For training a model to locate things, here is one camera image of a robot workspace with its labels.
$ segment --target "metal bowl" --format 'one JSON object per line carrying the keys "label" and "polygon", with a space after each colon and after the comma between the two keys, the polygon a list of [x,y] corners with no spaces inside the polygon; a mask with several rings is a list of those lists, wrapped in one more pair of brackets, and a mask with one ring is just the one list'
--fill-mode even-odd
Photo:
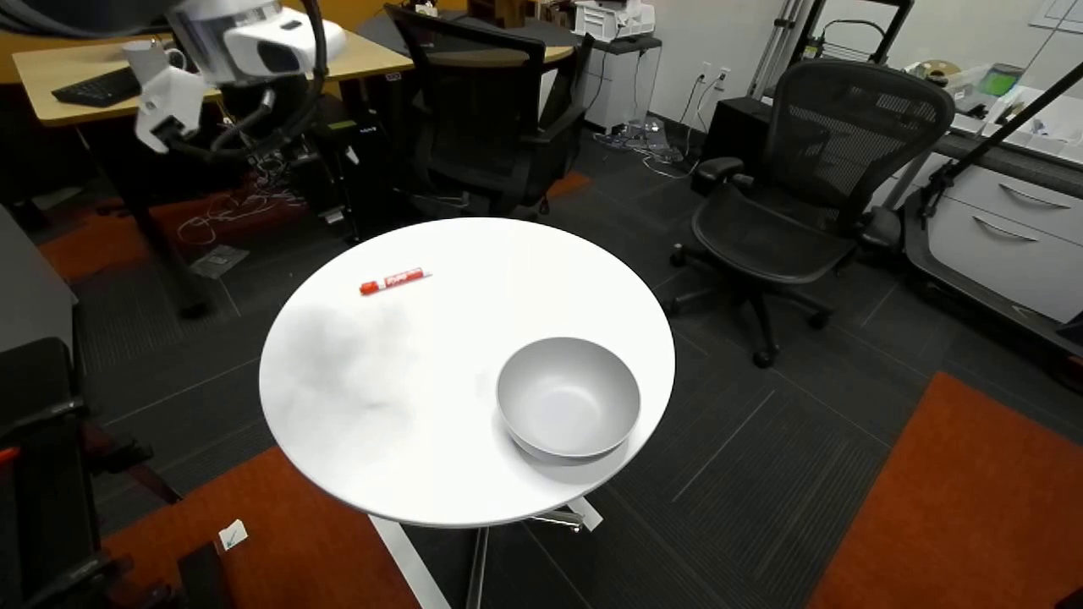
{"label": "metal bowl", "polygon": [[497,407],[520,447],[600,457],[637,428],[638,385],[629,367],[595,341],[541,338],[504,363]]}

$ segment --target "floor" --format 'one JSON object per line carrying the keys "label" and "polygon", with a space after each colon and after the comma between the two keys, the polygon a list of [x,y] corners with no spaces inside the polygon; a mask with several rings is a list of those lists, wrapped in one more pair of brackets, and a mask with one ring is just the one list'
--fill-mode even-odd
{"label": "floor", "polygon": [[[583,217],[567,229],[621,254],[663,293],[698,284],[667,265],[698,205],[682,178],[600,138],[576,169],[588,187],[559,202]],[[244,247],[239,267],[206,280],[216,313],[200,323],[170,313],[153,267],[74,287],[97,419],[155,447],[180,490],[271,447],[254,394],[259,338],[276,303],[342,252],[319,221]],[[834,303],[825,333],[778,307],[781,359],[769,373],[751,367],[743,323],[723,300],[680,314],[671,416],[591,493],[604,525],[495,530],[488,607],[800,607],[938,368],[1083,443],[1083,396],[1036,368],[1029,345],[917,284],[887,265],[850,265],[817,291]],[[129,479],[97,479],[104,530],[153,509]],[[459,602],[462,534],[408,539]]]}

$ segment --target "white wall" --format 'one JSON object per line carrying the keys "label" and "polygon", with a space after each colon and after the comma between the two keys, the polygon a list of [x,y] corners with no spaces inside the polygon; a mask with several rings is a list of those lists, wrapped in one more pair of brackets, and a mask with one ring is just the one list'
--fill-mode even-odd
{"label": "white wall", "polygon": [[[758,59],[770,38],[770,19],[781,0],[654,0],[663,38],[663,63],[657,75],[654,112],[680,117],[692,78],[709,63],[717,75],[723,63],[723,90],[698,94],[698,108],[687,124],[706,130],[714,102],[723,94],[743,94]],[[964,72],[983,72],[992,61],[1033,63],[1029,85],[1051,85],[1083,59],[1083,33],[1057,33],[1037,55],[1048,29],[1029,28],[1041,0],[917,0],[908,28],[901,29],[890,63],[912,63],[928,59],[948,59]],[[829,18],[873,18],[882,19],[890,11],[868,0],[833,0],[821,11]]]}

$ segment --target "red marker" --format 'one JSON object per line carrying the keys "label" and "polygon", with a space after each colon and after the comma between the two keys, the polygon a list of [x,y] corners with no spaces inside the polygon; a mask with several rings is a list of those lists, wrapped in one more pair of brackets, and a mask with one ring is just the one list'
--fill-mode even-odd
{"label": "red marker", "polygon": [[370,293],[379,293],[379,291],[390,291],[397,284],[408,284],[408,280],[418,280],[418,279],[426,279],[426,272],[414,267],[414,272],[402,272],[402,273],[390,273],[382,280],[365,280],[360,293],[370,297]]}

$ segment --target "white cabinet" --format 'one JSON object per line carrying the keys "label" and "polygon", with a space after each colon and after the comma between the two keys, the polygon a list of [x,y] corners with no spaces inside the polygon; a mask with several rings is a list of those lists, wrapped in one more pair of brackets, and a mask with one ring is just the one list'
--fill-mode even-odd
{"label": "white cabinet", "polygon": [[595,44],[583,85],[584,121],[608,137],[611,130],[643,117],[654,98],[661,55],[663,46],[657,38],[638,44]]}
{"label": "white cabinet", "polygon": [[1083,313],[1083,199],[964,169],[928,221],[929,254],[1060,324]]}

